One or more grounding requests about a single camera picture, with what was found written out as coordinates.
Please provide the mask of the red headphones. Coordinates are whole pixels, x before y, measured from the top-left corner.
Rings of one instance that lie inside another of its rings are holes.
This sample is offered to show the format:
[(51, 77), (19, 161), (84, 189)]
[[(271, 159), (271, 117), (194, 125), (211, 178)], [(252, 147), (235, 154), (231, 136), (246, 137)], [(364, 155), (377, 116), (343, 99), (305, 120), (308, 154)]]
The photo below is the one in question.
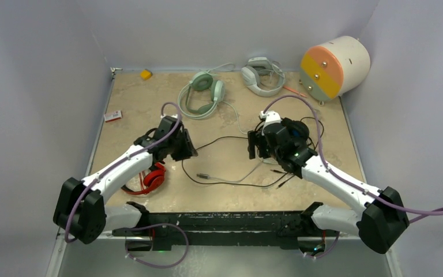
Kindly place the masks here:
[(153, 192), (160, 187), (166, 178), (166, 168), (164, 162), (157, 162), (148, 170), (139, 173), (140, 190), (131, 190), (126, 185), (121, 187), (121, 190), (129, 195), (139, 196), (146, 195)]

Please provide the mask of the black blue headphones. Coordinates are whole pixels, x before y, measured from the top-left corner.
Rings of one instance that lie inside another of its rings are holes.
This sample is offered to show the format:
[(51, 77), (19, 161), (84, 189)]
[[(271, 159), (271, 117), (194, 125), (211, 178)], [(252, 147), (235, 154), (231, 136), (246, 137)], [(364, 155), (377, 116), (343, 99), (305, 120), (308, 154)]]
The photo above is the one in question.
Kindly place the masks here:
[(290, 135), (299, 137), (302, 140), (307, 141), (309, 138), (309, 128), (301, 121), (295, 121), (289, 118), (283, 118), (281, 124), (286, 127)]

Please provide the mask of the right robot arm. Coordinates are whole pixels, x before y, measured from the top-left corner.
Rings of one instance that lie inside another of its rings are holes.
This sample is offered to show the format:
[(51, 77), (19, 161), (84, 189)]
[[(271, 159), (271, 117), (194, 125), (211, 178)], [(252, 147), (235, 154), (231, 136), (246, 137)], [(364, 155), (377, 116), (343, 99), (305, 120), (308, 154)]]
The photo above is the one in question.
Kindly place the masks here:
[(331, 166), (306, 142), (302, 123), (283, 119), (248, 132), (249, 158), (273, 158), (287, 173), (312, 182), (348, 205), (320, 204), (301, 219), (309, 235), (330, 229), (358, 236), (371, 250), (385, 254), (410, 225), (397, 190), (373, 187)]

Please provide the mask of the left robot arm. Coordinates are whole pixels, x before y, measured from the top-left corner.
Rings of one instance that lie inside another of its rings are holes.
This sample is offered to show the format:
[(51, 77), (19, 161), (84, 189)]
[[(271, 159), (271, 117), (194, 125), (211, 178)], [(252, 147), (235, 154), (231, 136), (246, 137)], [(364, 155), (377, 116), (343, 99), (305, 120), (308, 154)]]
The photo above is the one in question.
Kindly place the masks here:
[(139, 208), (125, 204), (119, 212), (108, 211), (106, 202), (139, 173), (150, 170), (170, 156), (181, 161), (197, 156), (181, 117), (162, 116), (157, 128), (139, 137), (120, 157), (105, 168), (84, 177), (67, 179), (59, 193), (52, 221), (64, 230), (67, 243), (93, 242), (103, 231), (127, 228), (133, 235), (144, 235), (149, 220)]

